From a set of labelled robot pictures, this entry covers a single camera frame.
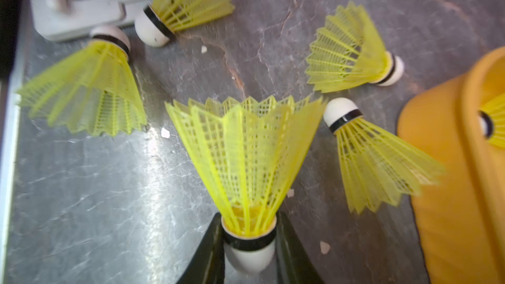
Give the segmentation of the yellow shuttlecock two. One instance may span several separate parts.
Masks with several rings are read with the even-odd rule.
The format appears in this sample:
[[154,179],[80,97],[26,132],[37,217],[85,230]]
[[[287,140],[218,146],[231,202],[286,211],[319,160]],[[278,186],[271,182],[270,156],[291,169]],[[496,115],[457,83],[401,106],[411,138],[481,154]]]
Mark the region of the yellow shuttlecock two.
[[504,149],[504,94],[481,106],[479,124],[485,140],[495,147]]

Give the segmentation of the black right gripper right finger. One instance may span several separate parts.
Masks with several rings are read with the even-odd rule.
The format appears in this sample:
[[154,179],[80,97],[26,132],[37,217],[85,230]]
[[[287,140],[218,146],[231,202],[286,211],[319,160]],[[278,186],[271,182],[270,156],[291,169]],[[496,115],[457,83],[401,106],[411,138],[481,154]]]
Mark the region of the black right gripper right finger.
[[311,263],[285,212],[277,213],[276,269],[278,283],[324,283]]

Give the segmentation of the yellow plastic storage box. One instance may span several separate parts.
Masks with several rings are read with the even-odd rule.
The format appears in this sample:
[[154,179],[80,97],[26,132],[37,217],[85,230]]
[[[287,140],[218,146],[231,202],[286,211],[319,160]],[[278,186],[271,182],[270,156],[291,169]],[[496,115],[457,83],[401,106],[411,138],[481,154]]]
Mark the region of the yellow plastic storage box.
[[504,150],[481,133],[479,110],[504,93],[504,49],[411,99],[398,135],[446,172],[411,200],[432,283],[504,282]]

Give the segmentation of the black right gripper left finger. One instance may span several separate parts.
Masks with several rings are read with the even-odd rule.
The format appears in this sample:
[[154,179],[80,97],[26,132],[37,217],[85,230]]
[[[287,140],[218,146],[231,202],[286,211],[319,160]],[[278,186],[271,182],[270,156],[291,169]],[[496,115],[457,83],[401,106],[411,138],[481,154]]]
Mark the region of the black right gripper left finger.
[[222,216],[220,213],[214,215],[193,258],[178,280],[179,284],[224,283],[224,230],[221,219]]

